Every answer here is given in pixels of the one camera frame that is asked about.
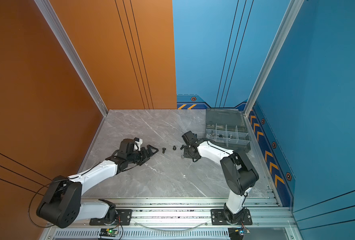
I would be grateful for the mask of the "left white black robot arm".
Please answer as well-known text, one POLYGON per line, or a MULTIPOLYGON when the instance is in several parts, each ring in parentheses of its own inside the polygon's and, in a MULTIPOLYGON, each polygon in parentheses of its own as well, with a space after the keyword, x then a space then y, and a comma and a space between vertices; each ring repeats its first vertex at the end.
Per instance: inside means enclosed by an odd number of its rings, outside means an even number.
POLYGON ((58 176, 47 185, 47 190, 36 209, 36 215, 49 223, 66 228, 75 221, 98 221, 103 225, 118 224, 116 205, 108 200, 83 203, 82 196, 92 187, 128 171, 130 165, 141 166, 158 153, 158 149, 142 146, 142 139, 124 139, 118 150, 92 168, 69 177, 58 176))

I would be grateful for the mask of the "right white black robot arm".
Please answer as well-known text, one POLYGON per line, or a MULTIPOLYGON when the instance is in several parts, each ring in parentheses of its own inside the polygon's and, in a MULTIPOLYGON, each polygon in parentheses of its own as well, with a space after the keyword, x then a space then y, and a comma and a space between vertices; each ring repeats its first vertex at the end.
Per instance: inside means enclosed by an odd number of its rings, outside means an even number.
POLYGON ((259 174, 244 149, 230 150, 208 139, 199 139, 191 131, 182 135, 183 157, 197 162, 207 158, 221 166, 230 189, 223 207, 223 218, 230 225, 252 225, 250 211, 245 207, 249 192, 259 180, 259 174))

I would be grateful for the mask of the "grey compartment organizer box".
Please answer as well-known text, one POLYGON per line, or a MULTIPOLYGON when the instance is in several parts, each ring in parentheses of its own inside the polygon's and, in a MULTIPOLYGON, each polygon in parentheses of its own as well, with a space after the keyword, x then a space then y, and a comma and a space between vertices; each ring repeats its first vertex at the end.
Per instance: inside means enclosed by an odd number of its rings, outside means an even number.
POLYGON ((218 146, 249 152, 250 136, 242 112, 236 109, 207 109, 206 138, 218 146))

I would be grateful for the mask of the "left green circuit board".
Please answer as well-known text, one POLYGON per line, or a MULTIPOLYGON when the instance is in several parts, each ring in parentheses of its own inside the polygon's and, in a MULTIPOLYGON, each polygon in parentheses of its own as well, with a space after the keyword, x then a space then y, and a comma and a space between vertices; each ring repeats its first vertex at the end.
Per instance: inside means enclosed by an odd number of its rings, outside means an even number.
POLYGON ((116 238, 119 235, 119 230, 117 229, 113 229, 113 228, 109 228, 109 229, 100 229, 99 232, 99 238, 101 239, 112 239, 112 238, 116 238))

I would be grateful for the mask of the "green circuit board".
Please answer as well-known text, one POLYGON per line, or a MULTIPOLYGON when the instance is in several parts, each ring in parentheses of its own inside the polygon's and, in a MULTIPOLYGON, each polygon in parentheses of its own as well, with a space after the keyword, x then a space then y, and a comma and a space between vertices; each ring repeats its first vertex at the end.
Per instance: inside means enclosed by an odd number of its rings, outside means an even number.
POLYGON ((249 234, 250 230, 245 228, 228 228, 230 240, 243 240, 244 236, 249 234))
POLYGON ((116 238, 119 235, 119 230, 117 229, 113 229, 113 228, 109 228, 109 229, 100 229, 99 232, 99 238, 101 239, 112 239, 112 238, 116 238))

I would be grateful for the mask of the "right green circuit board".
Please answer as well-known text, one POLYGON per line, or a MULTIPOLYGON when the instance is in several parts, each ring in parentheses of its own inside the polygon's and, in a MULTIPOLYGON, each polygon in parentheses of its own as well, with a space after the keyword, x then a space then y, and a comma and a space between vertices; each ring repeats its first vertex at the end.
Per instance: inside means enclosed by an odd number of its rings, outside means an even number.
POLYGON ((243 240, 244 236, 249 234, 250 230, 245 228, 228 228, 230 240, 243 240))

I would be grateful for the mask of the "aluminium rail frame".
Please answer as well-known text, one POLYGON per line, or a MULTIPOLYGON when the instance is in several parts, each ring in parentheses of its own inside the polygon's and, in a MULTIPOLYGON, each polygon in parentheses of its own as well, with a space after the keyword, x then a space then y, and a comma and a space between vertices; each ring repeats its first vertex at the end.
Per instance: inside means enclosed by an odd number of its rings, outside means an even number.
MULTIPOLYGON (((159 232, 163 229, 232 228, 232 225, 214 226, 211 223, 210 210, 223 209, 225 198, 116 198, 109 201, 117 210, 132 210, 130 225, 125 227, 159 232)), ((245 207, 250 211, 253 224, 234 225, 235 228, 282 228, 289 240, 302 239, 290 209, 280 206, 272 195, 248 197, 245 207)))

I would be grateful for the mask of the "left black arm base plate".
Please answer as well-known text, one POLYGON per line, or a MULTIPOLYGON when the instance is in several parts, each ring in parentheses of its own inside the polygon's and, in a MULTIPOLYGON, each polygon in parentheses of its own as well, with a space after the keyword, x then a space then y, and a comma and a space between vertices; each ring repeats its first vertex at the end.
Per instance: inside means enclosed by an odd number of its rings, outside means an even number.
POLYGON ((90 226, 129 226, 132 218, 131 209, 119 209, 115 211, 109 211, 102 219, 93 218, 90 219, 90 226))

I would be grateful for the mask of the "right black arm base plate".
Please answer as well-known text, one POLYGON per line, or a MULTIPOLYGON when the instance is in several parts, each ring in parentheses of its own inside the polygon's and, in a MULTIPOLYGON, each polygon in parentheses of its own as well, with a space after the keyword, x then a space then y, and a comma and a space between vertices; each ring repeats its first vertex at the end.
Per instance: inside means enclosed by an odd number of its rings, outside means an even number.
POLYGON ((214 226, 220 225, 244 225, 251 226, 253 224, 249 209, 243 208, 239 213, 233 214, 225 209, 212 209, 211 223, 214 226))

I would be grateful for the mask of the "right aluminium corner post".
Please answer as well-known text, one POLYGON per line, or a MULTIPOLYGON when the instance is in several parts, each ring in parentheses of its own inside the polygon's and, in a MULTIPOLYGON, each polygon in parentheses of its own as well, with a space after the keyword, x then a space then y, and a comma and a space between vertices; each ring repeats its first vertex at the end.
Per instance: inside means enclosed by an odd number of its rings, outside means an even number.
POLYGON ((266 82, 266 79, 276 61, 276 58, 293 26, 293 23, 304 3, 304 0, 291 0, 286 9, 286 12, 283 16, 283 19, 279 25, 279 28, 275 34, 275 37, 272 41, 268 54, 264 60, 262 68, 259 72, 259 75, 255 81, 255 84, 252 88, 246 106, 243 110, 243 115, 245 117, 249 116, 249 113, 252 110, 263 86, 266 82))

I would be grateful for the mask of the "aluminium corner post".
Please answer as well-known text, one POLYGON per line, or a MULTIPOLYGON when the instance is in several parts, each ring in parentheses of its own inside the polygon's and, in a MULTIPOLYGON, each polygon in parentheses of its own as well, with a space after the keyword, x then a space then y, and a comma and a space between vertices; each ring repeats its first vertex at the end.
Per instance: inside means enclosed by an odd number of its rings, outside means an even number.
POLYGON ((95 84, 93 83, 86 67, 84 66, 80 56, 78 55, 74 45, 72 44, 66 30, 64 29, 60 19, 58 18, 54 8, 48 0, 35 0, 34 1, 39 8, 41 14, 49 25, 50 29, 54 33, 57 41, 61 45, 63 51, 77 72, 78 76, 82 80, 84 86, 95 102, 96 106, 100 110, 103 117, 108 114, 108 109, 99 94, 95 84))
POLYGON ((255 81, 255 84, 252 88, 246 106, 243 110, 243 115, 245 117, 249 116, 249 113, 252 110, 263 86, 266 82, 266 79, 276 61, 276 58, 293 26, 293 23, 304 3, 304 0, 291 0, 286 9, 286 12, 283 16, 283 19, 279 25, 279 28, 275 34, 275 37, 272 41, 268 54, 264 60, 262 68, 259 72, 259 75, 255 81))

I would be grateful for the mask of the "left aluminium corner post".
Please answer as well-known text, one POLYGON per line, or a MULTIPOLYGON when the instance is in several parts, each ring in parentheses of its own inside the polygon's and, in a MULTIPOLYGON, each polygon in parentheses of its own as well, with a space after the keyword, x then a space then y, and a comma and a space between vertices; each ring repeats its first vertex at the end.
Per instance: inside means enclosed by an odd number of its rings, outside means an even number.
POLYGON ((108 114, 108 109, 99 94, 95 84, 93 83, 86 67, 84 66, 80 56, 78 55, 74 45, 72 44, 66 30, 64 29, 60 19, 58 18, 54 8, 48 0, 35 0, 34 1, 39 8, 41 14, 49 25, 50 29, 54 33, 57 41, 61 45, 63 51, 77 72, 78 76, 82 80, 84 86, 95 102, 96 106, 100 110, 103 117, 108 114))

